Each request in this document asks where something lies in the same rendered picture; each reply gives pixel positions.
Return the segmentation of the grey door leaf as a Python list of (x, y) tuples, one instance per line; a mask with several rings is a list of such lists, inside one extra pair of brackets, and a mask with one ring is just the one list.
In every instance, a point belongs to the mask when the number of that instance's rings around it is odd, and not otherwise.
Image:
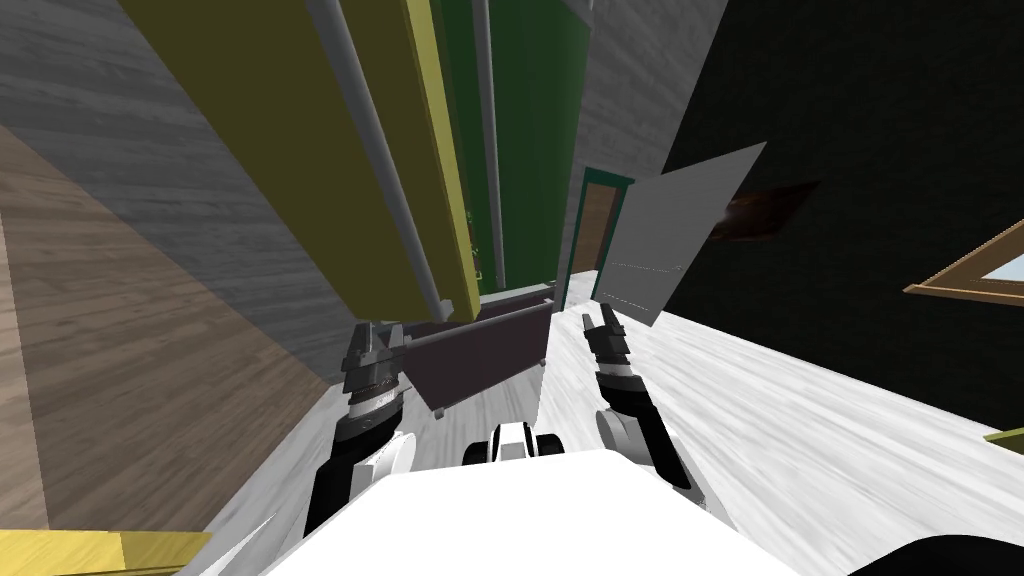
[(756, 143), (632, 186), (592, 299), (653, 325), (764, 147)]

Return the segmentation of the yellow appliance door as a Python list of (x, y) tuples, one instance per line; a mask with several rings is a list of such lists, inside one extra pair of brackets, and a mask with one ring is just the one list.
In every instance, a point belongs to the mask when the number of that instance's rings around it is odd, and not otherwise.
[[(358, 319), (430, 321), (305, 0), (118, 0)], [(471, 255), (430, 0), (339, 0), (451, 320)]]

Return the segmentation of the yellow wooden furniture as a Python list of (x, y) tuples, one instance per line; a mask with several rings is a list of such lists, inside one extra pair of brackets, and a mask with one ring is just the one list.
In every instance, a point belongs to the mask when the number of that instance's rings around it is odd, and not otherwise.
[(208, 532), (0, 530), (0, 576), (173, 576)]

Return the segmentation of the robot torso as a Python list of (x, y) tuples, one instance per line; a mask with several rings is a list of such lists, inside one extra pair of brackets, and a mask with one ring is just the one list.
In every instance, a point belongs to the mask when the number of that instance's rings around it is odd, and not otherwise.
[(731, 524), (695, 474), (609, 448), (414, 471), (409, 434), (357, 463), (349, 502), (260, 576), (798, 576)]

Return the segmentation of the wooden framed window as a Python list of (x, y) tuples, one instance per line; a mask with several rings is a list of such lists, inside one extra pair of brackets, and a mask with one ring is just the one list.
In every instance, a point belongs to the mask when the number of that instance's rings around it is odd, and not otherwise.
[(903, 292), (1024, 307), (1024, 219)]

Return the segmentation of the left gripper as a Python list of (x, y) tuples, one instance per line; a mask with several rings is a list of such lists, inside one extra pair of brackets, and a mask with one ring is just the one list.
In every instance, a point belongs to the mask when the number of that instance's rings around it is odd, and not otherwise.
[(393, 383), (403, 371), (406, 359), (406, 331), (401, 323), (382, 328), (384, 348), (373, 347), (371, 322), (358, 324), (352, 333), (349, 346), (341, 365), (344, 373), (343, 393), (356, 394)]

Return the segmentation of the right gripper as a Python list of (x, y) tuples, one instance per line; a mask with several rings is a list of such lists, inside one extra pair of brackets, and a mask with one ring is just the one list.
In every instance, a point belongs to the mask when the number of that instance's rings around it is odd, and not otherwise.
[(625, 330), (611, 304), (600, 304), (604, 326), (596, 326), (591, 316), (582, 316), (585, 338), (598, 364), (598, 371), (611, 376), (633, 376)]

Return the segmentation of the green appliance door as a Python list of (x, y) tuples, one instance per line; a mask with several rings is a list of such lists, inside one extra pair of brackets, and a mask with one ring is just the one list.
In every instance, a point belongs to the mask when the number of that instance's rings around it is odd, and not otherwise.
[[(556, 278), (591, 0), (488, 0), (506, 289)], [(482, 294), (498, 292), (471, 0), (430, 0)]]

